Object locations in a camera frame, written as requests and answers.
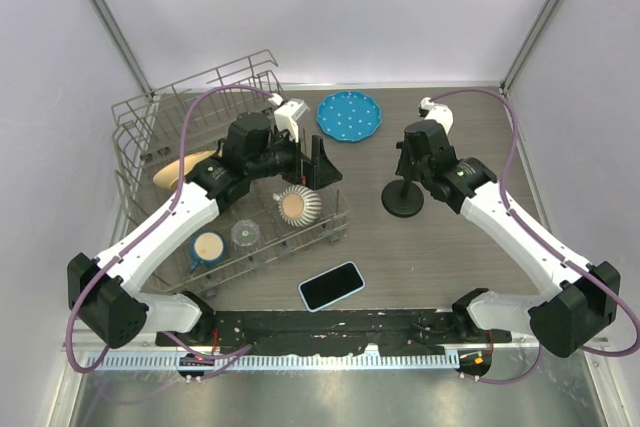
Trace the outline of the black phone stand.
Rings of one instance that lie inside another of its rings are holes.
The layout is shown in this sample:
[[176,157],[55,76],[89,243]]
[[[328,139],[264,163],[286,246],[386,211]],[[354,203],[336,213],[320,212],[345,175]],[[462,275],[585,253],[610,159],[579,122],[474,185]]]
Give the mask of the black phone stand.
[[417,181],[401,178],[384,187],[381,202],[389,214],[398,218],[410,218],[423,208],[424,194]]

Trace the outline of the phone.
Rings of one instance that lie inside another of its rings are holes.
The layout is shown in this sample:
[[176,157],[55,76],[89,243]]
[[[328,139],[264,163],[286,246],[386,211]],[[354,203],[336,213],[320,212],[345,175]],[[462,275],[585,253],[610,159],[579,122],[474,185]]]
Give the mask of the phone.
[[354,295],[365,286],[356,264],[348,261],[301,282],[298,292],[305,308],[315,313]]

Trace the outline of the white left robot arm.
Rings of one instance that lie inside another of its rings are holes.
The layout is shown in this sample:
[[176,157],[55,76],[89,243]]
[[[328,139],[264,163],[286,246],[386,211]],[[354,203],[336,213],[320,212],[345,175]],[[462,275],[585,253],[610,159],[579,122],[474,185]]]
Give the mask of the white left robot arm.
[[147,279],[192,234],[244,197],[252,181],[279,176],[293,185],[323,189],[341,180],[323,141],[313,136],[309,155],[263,113],[240,115],[221,150],[196,163],[170,198],[127,237],[90,258],[68,264],[68,299],[83,321],[111,349],[141,333],[179,333],[190,345],[205,344],[214,312],[195,294],[143,292]]

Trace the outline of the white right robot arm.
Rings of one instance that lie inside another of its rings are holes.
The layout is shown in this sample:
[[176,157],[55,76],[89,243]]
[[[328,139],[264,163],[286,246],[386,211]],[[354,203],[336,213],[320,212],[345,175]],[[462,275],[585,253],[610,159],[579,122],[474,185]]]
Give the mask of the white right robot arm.
[[475,158],[458,159],[445,128],[434,120],[407,126],[397,143],[397,173],[417,193],[428,191],[483,230],[525,272],[534,295],[476,289],[453,305],[451,327],[472,342],[486,330],[535,337],[557,357],[582,348],[616,318],[620,274],[563,246],[501,193],[495,174]]

